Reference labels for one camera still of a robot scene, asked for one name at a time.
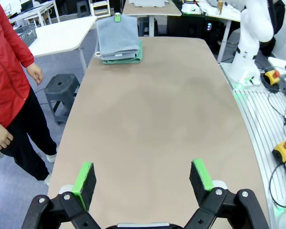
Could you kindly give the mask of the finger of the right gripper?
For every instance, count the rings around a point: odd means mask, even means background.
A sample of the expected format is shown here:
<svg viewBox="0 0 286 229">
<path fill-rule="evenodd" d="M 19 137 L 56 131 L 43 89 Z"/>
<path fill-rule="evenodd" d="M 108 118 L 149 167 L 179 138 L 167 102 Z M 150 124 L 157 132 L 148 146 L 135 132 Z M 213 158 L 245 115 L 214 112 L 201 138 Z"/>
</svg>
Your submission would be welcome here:
<svg viewBox="0 0 286 229">
<path fill-rule="evenodd" d="M 113 0 L 114 22 L 121 22 L 121 1 Z"/>
</svg>

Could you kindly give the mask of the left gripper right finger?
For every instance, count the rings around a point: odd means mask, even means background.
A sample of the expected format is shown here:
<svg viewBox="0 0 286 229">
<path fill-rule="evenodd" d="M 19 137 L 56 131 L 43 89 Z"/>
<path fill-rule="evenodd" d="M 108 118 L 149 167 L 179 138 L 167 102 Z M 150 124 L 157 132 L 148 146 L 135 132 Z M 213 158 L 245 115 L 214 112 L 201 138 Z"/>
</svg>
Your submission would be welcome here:
<svg viewBox="0 0 286 229">
<path fill-rule="evenodd" d="M 214 186 L 202 159 L 191 162 L 189 179 L 199 208 L 185 229 L 210 229 L 217 218 L 227 219 L 233 229 L 269 228 L 255 193 L 250 189 L 232 193 Z"/>
</svg>

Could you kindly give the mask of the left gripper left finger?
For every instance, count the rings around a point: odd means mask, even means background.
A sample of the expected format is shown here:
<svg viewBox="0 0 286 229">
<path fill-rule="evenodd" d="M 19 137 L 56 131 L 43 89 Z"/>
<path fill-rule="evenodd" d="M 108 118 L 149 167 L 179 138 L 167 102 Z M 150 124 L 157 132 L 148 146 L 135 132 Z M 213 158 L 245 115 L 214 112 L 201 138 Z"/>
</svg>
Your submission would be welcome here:
<svg viewBox="0 0 286 229">
<path fill-rule="evenodd" d="M 47 195 L 35 196 L 28 208 L 23 229 L 58 229 L 71 222 L 75 229 L 99 229 L 89 214 L 96 176 L 92 162 L 84 162 L 71 191 L 50 199 Z"/>
</svg>

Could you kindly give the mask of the person's right hand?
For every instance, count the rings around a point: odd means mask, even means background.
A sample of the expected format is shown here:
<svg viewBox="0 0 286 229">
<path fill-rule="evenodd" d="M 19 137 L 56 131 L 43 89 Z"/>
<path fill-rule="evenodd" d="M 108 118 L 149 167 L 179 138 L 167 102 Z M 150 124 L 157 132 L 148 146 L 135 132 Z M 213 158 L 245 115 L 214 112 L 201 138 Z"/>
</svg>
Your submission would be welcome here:
<svg viewBox="0 0 286 229">
<path fill-rule="evenodd" d="M 0 124 L 0 150 L 7 148 L 13 140 L 13 135 Z"/>
</svg>

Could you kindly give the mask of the person's left hand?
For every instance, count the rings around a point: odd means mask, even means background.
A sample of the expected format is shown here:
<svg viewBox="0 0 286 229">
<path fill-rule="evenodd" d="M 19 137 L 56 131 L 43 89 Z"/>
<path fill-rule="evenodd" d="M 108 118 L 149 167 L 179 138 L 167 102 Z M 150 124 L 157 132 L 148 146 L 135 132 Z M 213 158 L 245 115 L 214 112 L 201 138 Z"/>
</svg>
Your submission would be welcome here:
<svg viewBox="0 0 286 229">
<path fill-rule="evenodd" d="M 41 68 L 36 64 L 32 63 L 28 67 L 26 67 L 26 71 L 31 76 L 34 81 L 36 82 L 36 85 L 39 86 L 43 81 L 43 73 Z"/>
</svg>

